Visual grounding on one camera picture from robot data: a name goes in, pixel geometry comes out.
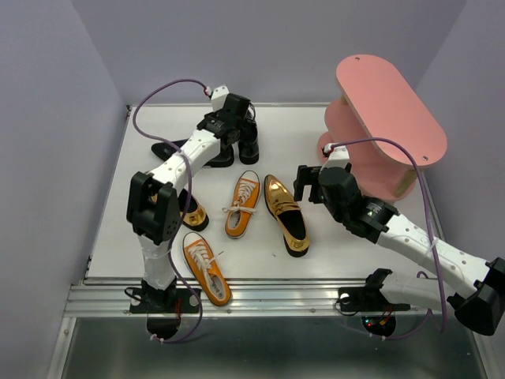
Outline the black loafer back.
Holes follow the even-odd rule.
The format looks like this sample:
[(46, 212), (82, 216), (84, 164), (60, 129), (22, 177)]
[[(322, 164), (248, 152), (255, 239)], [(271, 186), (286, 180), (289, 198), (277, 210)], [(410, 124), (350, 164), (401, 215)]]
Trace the black loafer back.
[(253, 104), (245, 119), (239, 126), (240, 138), (238, 141), (239, 159), (243, 164), (252, 165), (258, 162), (260, 157), (258, 145), (258, 129), (256, 124), (256, 109)]

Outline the black loafer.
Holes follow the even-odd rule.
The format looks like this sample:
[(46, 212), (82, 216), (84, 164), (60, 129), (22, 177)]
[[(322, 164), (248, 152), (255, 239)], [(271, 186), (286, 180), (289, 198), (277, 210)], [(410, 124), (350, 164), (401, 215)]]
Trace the black loafer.
[(258, 129), (256, 124), (256, 109), (253, 104), (245, 119), (239, 126), (240, 138), (238, 141), (239, 159), (243, 164), (252, 165), (258, 162), (260, 157), (258, 145)]
[[(162, 161), (168, 160), (176, 151), (176, 148), (171, 147), (167, 143), (158, 142), (151, 146), (151, 151)], [(221, 149), (220, 153), (210, 159), (205, 167), (224, 168), (230, 167), (234, 163), (234, 147), (231, 145)]]

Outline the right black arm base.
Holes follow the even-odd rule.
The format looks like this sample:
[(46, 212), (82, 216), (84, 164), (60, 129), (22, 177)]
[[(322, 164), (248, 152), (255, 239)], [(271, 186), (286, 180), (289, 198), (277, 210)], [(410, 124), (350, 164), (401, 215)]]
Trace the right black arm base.
[(400, 302), (390, 302), (380, 291), (385, 279), (392, 275), (386, 268), (378, 268), (370, 274), (362, 287), (340, 287), (339, 296), (334, 306), (345, 315), (370, 312), (408, 311), (410, 305)]

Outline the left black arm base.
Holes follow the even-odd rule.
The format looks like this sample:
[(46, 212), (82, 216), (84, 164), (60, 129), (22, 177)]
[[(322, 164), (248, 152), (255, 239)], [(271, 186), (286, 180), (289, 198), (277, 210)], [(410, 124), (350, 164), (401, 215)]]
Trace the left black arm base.
[(142, 281), (141, 287), (127, 287), (124, 294), (130, 300), (129, 312), (133, 314), (199, 313), (200, 290), (196, 289), (195, 296), (188, 288), (177, 287), (175, 282), (162, 291)]

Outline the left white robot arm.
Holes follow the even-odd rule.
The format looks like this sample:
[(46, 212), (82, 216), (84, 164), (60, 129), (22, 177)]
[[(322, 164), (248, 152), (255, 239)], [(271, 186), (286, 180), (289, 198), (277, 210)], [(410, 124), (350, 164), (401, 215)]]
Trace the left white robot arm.
[(143, 281), (151, 287), (148, 301), (159, 311), (175, 304), (174, 269), (167, 254), (180, 228), (178, 196), (190, 190), (193, 176), (222, 150), (238, 142), (250, 125), (251, 100), (226, 88), (211, 96), (212, 112), (196, 125), (189, 139), (168, 160), (131, 179), (126, 219), (138, 235), (144, 261)]

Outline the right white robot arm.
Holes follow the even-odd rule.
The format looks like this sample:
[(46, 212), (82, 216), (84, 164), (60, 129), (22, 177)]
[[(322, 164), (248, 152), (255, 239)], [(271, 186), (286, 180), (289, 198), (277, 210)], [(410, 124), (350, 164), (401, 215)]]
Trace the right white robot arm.
[(442, 311), (451, 307), (469, 330), (491, 336), (504, 314), (504, 260), (486, 261), (435, 238), (396, 207), (361, 194), (349, 167), (297, 169), (294, 198), (309, 186), (309, 200), (322, 204), (352, 235), (392, 250), (433, 279), (405, 277), (378, 268), (361, 287), (344, 287), (337, 303), (345, 314), (407, 311), (411, 306)]

